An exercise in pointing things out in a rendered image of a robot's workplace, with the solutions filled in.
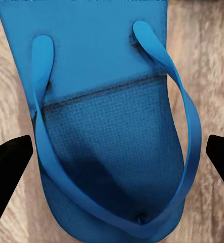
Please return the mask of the sandal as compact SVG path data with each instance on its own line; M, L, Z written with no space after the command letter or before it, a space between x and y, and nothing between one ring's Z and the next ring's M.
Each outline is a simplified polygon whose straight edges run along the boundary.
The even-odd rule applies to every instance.
M196 107L166 51L168 0L0 0L45 198L82 243L157 243L199 166ZM184 165L167 74L185 107Z

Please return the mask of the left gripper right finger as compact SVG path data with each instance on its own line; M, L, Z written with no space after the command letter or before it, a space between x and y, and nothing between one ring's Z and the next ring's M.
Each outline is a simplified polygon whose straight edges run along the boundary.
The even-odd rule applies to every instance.
M206 153L224 181L224 137L210 135Z

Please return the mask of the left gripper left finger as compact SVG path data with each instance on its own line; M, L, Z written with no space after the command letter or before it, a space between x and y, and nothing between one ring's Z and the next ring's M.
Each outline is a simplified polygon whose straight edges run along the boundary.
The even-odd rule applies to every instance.
M29 135L0 145L0 218L33 155Z

